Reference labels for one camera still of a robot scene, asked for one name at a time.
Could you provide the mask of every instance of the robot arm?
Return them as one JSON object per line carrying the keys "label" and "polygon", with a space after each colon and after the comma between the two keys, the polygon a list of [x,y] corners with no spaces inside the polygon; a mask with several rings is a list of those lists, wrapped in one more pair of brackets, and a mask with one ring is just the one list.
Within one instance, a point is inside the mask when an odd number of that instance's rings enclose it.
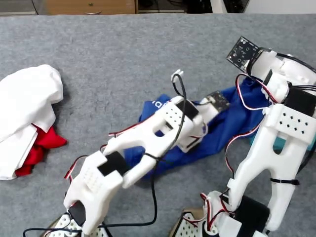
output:
{"label": "robot arm", "polygon": [[[279,228],[295,186],[299,184],[295,179],[299,166],[314,140],[316,97],[313,91],[305,92],[295,86],[314,85],[316,72],[278,56],[280,54],[259,48],[241,37],[227,58],[248,75],[261,79],[279,104],[264,110],[265,117],[250,151],[227,184],[227,208],[235,212],[235,217],[223,214],[215,220],[220,237],[263,237],[264,229]],[[286,141],[280,154],[273,150],[278,137]],[[272,182],[268,207],[243,195],[247,185],[265,169],[270,171]],[[208,195],[214,212],[222,208],[219,196],[216,191]]]}
{"label": "robot arm", "polygon": [[[183,115],[182,96],[172,98],[147,120],[110,139],[103,153],[98,151],[85,159],[64,199],[64,206],[82,226],[84,234],[90,234],[102,223],[111,199],[120,188],[129,188],[153,169],[171,144],[183,152],[195,146],[204,135],[203,126],[229,103],[216,92],[204,98],[201,104],[195,107],[186,101],[183,126],[175,142]],[[136,146],[142,146],[145,153],[135,167],[128,169],[121,154],[124,149]]]}

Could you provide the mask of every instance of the white cloth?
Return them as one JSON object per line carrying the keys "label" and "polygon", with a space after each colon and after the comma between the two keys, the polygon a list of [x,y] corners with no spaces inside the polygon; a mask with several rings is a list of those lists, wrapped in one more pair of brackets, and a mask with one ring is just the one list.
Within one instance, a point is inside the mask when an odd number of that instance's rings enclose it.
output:
{"label": "white cloth", "polygon": [[50,65],[26,68],[0,81],[0,179],[15,178],[37,137],[55,122],[52,104],[63,99],[59,72]]}
{"label": "white cloth", "polygon": [[16,178],[15,170],[22,167],[38,133],[29,125],[0,142],[0,180]]}
{"label": "white cloth", "polygon": [[60,74],[49,65],[5,77],[0,81],[0,142],[31,123],[47,132],[55,122],[51,104],[62,99]]}

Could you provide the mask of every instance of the drawer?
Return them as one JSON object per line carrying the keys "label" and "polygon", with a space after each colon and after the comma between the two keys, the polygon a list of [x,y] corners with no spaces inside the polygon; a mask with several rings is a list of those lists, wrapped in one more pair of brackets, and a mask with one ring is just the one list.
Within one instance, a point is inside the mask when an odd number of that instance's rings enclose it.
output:
{"label": "drawer", "polygon": [[57,14],[135,14],[135,0],[46,0],[47,11]]}

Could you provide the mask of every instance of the black circuit board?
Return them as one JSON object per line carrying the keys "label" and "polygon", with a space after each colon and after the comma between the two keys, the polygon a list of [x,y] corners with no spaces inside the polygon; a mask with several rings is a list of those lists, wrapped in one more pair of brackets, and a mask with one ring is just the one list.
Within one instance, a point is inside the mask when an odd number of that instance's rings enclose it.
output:
{"label": "black circuit board", "polygon": [[241,36],[226,59],[245,73],[248,62],[253,58],[257,49],[258,46]]}
{"label": "black circuit board", "polygon": [[206,98],[217,109],[219,113],[229,108],[229,101],[218,90],[207,95]]}

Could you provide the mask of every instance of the gray felt mat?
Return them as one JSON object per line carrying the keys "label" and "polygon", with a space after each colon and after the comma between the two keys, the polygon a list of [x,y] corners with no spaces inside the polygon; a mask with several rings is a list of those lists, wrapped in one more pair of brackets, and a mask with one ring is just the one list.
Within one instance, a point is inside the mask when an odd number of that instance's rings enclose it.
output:
{"label": "gray felt mat", "polygon": [[[238,70],[225,57],[240,35],[316,65],[315,15],[30,16],[3,17],[0,25],[0,78],[40,64],[60,71],[65,99],[54,107],[55,126],[69,140],[51,150],[32,175],[0,182],[1,237],[46,227],[63,213],[68,187],[63,175],[74,158],[96,151],[108,132],[135,123],[145,100],[175,95],[170,74],[176,69],[185,71],[190,99],[233,86]],[[233,144],[234,166],[248,149],[246,140]],[[315,170],[314,159],[298,176],[301,185],[280,229],[270,236],[315,236]],[[115,237],[167,236],[183,208],[201,205],[199,192],[222,191],[229,177],[223,153],[174,169],[157,180],[154,225],[111,231]],[[268,203],[270,185],[264,172],[246,193]],[[106,221],[152,217],[148,182],[140,182],[118,193]]]}

